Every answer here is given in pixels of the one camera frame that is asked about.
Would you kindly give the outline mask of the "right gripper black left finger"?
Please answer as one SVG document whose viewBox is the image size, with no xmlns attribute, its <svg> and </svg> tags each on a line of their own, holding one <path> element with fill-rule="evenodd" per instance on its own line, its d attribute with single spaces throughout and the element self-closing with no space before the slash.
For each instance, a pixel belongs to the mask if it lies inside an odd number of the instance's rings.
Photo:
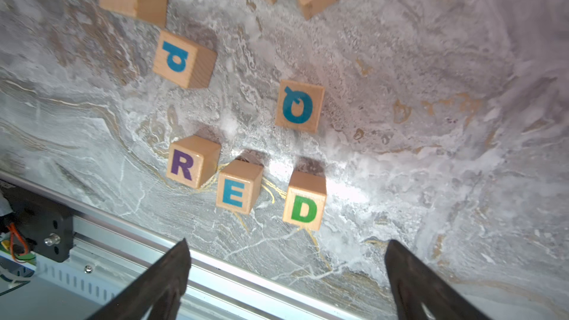
<svg viewBox="0 0 569 320">
<path fill-rule="evenodd" d="M 175 319 L 191 269 L 186 239 L 178 242 L 91 319 Z"/>
</svg>

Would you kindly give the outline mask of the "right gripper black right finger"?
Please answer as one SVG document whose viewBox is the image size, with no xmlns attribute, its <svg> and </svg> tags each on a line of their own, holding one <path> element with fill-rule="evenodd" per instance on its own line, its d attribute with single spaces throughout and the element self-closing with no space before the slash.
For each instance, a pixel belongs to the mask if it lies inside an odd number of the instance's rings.
<svg viewBox="0 0 569 320">
<path fill-rule="evenodd" d="M 388 243 L 385 267 L 399 319 L 487 319 L 397 240 Z"/>
</svg>

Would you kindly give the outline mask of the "wooden block blue E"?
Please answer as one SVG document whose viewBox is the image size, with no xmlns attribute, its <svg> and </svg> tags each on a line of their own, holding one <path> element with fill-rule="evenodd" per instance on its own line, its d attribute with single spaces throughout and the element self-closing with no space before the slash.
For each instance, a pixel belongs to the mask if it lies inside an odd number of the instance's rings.
<svg viewBox="0 0 569 320">
<path fill-rule="evenodd" d="M 264 167 L 234 160 L 219 173 L 216 207 L 249 215 L 262 186 Z"/>
</svg>

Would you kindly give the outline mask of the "wooden block purple R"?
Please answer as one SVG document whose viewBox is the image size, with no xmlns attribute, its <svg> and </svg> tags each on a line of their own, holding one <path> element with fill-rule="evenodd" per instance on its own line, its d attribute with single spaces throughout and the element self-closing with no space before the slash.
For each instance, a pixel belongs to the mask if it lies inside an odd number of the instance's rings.
<svg viewBox="0 0 569 320">
<path fill-rule="evenodd" d="M 172 142 L 166 176 L 193 189 L 199 189 L 217 171 L 222 146 L 197 135 Z"/>
</svg>

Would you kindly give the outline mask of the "wooden block green D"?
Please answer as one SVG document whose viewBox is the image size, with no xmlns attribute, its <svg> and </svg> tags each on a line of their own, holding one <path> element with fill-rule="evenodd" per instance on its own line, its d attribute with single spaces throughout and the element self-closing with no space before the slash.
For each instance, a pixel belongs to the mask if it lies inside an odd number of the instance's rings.
<svg viewBox="0 0 569 320">
<path fill-rule="evenodd" d="M 327 201 L 326 178 L 294 171 L 287 189 L 282 220 L 319 231 Z"/>
</svg>

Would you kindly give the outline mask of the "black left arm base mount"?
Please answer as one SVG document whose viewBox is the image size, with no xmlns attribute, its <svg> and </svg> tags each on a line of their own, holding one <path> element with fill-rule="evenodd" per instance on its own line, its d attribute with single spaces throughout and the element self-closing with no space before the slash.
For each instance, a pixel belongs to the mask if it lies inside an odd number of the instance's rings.
<svg viewBox="0 0 569 320">
<path fill-rule="evenodd" d="M 1 232 L 15 230 L 13 255 L 38 253 L 55 262 L 73 247 L 71 209 L 25 188 L 1 181 Z"/>
</svg>

